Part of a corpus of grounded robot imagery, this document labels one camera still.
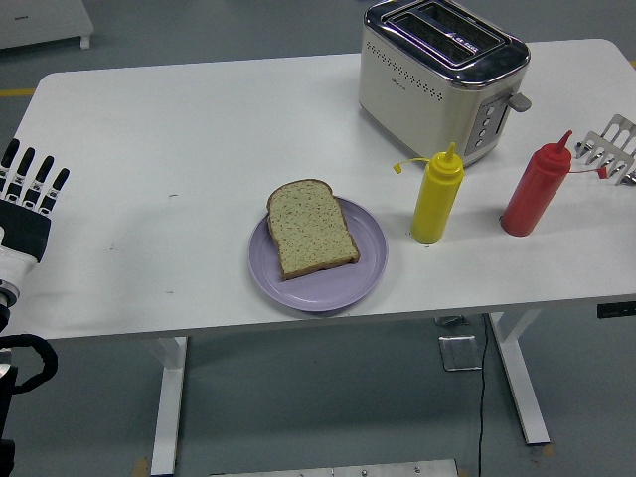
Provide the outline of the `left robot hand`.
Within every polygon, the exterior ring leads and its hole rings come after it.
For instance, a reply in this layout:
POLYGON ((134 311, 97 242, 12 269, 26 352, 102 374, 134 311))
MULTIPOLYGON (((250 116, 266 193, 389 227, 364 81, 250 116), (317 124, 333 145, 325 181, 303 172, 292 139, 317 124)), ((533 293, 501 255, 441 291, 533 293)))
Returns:
POLYGON ((54 157, 47 156, 29 179, 35 149, 27 148, 15 164, 19 147, 20 141, 12 139, 1 158, 1 287, 14 294, 44 256, 51 229, 50 214, 70 176, 64 168, 47 185, 55 162, 54 157))

